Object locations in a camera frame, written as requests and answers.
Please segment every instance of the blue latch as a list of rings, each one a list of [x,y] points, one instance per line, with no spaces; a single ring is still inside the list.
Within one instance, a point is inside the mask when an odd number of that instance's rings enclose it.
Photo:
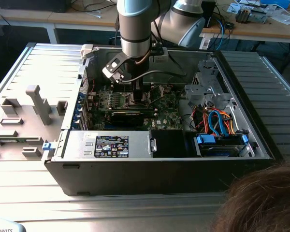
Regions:
[[[213,135],[201,134],[197,137],[198,144],[215,144],[215,138]]]
[[[55,150],[57,146],[57,143],[44,143],[42,146],[43,151],[50,151]]]
[[[246,135],[242,135],[242,140],[245,144],[248,144],[248,138]]]

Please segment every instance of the blue cable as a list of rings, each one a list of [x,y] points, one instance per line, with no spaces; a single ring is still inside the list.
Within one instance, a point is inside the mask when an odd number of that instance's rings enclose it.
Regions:
[[[209,128],[217,135],[217,136],[219,136],[219,133],[217,132],[217,130],[215,130],[214,128],[213,128],[213,125],[212,125],[212,116],[213,116],[213,114],[217,114],[218,115],[218,120],[219,120],[219,126],[220,126],[220,130],[221,130],[221,133],[222,134],[224,134],[226,137],[228,137],[229,136],[229,134],[227,133],[227,131],[226,131],[226,129],[224,128],[224,126],[223,126],[223,118],[222,118],[222,116],[221,116],[221,114],[218,112],[218,111],[212,111],[212,112],[210,112],[209,113],[209,115],[208,115],[208,125],[209,125]]]
[[[222,40],[223,40],[223,36],[224,36],[224,28],[223,28],[222,22],[220,22],[220,20],[218,20],[216,18],[215,18],[215,20],[220,24],[221,30],[222,30],[222,36],[221,36],[221,39],[220,39],[220,44],[219,44],[219,46],[216,49],[216,50],[219,50],[221,45],[222,45]]]

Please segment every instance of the motherboard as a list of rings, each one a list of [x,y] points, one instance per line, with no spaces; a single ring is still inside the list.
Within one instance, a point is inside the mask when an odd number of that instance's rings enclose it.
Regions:
[[[89,121],[92,130],[182,129],[178,113],[181,90],[172,85],[144,87],[143,98],[136,102],[132,86],[102,86],[89,93]]]

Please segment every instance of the power supply label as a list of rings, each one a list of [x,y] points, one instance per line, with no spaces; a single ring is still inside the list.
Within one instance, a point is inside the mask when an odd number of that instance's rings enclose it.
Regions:
[[[128,136],[97,136],[95,154],[96,158],[128,158]]]

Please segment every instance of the wooden desk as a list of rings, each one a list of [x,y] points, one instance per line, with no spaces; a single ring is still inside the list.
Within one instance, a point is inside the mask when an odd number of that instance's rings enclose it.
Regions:
[[[93,0],[84,0],[86,4]],[[225,12],[232,0],[218,1],[218,8],[227,21],[235,24],[235,28],[230,36],[231,39],[255,40],[255,41],[272,41],[290,43],[290,25],[284,25],[269,18],[265,24],[247,23],[240,24],[235,21],[235,14]],[[97,4],[88,8],[88,10],[101,8],[110,5],[109,2]],[[82,10],[81,1],[75,3],[74,8]],[[56,29],[84,29],[84,30],[106,30],[115,31],[114,23],[116,20],[117,9],[115,6],[101,10],[101,14],[92,12],[92,14],[100,15],[96,18],[83,12],[73,9],[66,13],[52,13],[46,11],[26,11],[26,10],[3,10],[0,8],[0,14],[8,20],[11,25],[29,26],[46,28],[50,42],[59,43]],[[6,22],[0,17],[0,25],[6,25]],[[216,37],[220,29],[216,23],[211,28],[203,29],[201,36],[203,41],[201,48],[207,48],[207,42]]]

